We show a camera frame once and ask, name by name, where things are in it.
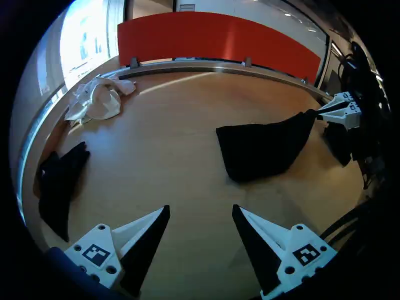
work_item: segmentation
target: ceiling light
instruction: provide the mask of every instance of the ceiling light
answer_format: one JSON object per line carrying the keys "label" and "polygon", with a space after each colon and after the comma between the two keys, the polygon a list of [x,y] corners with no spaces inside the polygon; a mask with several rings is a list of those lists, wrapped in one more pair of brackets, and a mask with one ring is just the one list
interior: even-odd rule
{"label": "ceiling light", "polygon": [[332,47],[336,50],[336,52],[337,52],[340,56],[343,56],[342,52],[339,50],[338,46],[335,45],[334,42],[332,42]]}

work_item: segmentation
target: glass wall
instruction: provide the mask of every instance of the glass wall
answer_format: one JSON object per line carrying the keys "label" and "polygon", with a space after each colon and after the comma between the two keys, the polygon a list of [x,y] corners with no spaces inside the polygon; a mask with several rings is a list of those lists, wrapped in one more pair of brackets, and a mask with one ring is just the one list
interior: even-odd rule
{"label": "glass wall", "polygon": [[118,55],[117,26],[124,21],[124,8],[125,0],[76,0],[37,44],[11,115],[9,161],[17,195],[19,170],[48,112],[80,79]]}
{"label": "glass wall", "polygon": [[110,58],[107,7],[103,0],[76,0],[68,8],[60,38],[60,60],[68,89]]}

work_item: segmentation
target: black cable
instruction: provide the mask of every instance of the black cable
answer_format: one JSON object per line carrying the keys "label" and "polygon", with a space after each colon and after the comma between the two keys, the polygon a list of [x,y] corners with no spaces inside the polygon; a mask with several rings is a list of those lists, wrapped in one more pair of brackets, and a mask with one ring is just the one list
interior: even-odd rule
{"label": "black cable", "polygon": [[344,228],[341,232],[339,232],[334,237],[332,237],[332,239],[328,242],[328,245],[329,246],[333,246],[336,242],[340,241],[345,236],[347,236],[348,234],[350,234],[353,231],[355,231],[358,228],[359,225],[360,225],[360,221],[359,220],[354,221],[349,226]]}
{"label": "black cable", "polygon": [[371,206],[371,199],[367,200],[364,203],[359,204],[358,206],[354,207],[344,216],[342,216],[339,220],[329,226],[319,237],[325,240],[328,236],[333,234],[336,230],[338,230],[343,225],[347,224],[348,222],[359,218],[370,206]]}

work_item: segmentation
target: screw hole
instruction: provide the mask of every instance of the screw hole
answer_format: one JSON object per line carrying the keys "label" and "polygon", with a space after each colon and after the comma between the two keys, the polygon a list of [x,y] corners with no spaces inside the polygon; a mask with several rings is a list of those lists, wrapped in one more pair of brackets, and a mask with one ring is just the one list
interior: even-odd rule
{"label": "screw hole", "polygon": [[92,274],[90,275],[91,279],[93,279],[95,282],[99,283],[100,282],[100,278],[99,276],[97,276],[96,274]]}
{"label": "screw hole", "polygon": [[112,265],[109,265],[107,268],[105,268],[105,270],[107,271],[107,273],[109,274],[115,274],[117,273],[117,269],[115,267],[113,267]]}
{"label": "screw hole", "polygon": [[295,268],[292,266],[288,266],[286,269],[284,269],[284,272],[286,274],[293,274],[295,272]]}

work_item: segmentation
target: white wall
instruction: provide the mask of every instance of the white wall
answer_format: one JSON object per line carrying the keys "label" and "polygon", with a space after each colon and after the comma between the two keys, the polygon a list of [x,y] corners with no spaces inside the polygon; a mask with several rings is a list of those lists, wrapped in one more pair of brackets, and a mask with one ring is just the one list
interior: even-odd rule
{"label": "white wall", "polygon": [[322,69],[327,50],[326,34],[305,15],[281,0],[177,0],[176,10],[179,11],[180,5],[188,4],[194,4],[196,12],[235,16],[275,29],[315,53],[320,58],[318,72]]}
{"label": "white wall", "polygon": [[164,3],[157,3],[152,0],[131,0],[130,2],[129,19],[172,12],[172,7],[168,7]]}

